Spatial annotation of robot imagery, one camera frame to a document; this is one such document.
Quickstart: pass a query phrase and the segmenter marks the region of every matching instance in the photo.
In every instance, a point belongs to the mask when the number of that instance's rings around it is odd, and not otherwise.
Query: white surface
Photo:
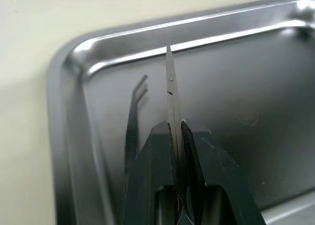
[[[46,70],[86,32],[254,0],[0,0],[0,224],[52,225]]]

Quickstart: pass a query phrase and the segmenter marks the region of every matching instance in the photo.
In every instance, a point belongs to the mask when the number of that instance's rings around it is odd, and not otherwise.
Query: metal tray
[[[315,219],[314,29],[315,0],[265,0],[69,42],[48,72],[57,223],[112,223],[131,92],[143,74],[140,142],[168,118],[168,44],[182,117],[206,125],[238,162],[266,222]]]

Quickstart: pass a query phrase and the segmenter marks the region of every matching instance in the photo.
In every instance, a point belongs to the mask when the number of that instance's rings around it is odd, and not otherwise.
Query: stainless steel tray
[[[315,219],[314,29],[315,0],[265,0],[65,45],[47,88],[58,224],[111,224],[131,91],[143,74],[140,142],[167,120],[168,44],[182,117],[206,125],[239,163],[266,222]]]

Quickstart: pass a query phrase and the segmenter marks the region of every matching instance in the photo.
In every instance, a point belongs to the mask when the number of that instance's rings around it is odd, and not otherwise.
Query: scissor blade
[[[169,125],[174,145],[174,153],[178,162],[183,158],[183,141],[181,129],[181,114],[179,110],[178,89],[175,74],[175,66],[173,54],[170,46],[166,47],[166,82],[167,82],[167,101],[168,101],[168,117]]]

